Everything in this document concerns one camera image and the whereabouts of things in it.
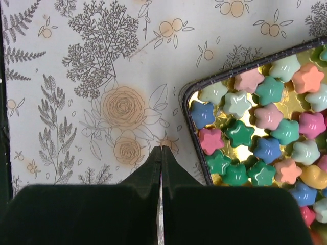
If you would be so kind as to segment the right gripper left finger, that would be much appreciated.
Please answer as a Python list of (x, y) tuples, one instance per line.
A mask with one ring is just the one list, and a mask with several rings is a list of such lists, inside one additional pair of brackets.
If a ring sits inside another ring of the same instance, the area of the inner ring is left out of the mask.
[(157, 244), (161, 148), (114, 185), (29, 185), (1, 219), (1, 244)]

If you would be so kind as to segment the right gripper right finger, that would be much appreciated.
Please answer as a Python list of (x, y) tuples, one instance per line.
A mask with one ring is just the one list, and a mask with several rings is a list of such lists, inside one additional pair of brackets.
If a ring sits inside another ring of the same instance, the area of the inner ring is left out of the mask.
[(165, 244), (312, 244), (288, 191), (204, 186), (161, 152)]

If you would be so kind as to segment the star candy tin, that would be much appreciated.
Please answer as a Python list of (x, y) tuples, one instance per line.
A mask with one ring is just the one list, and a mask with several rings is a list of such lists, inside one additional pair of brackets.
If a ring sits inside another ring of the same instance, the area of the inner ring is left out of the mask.
[(326, 37), (191, 82), (180, 104), (207, 185), (283, 188), (326, 244)]

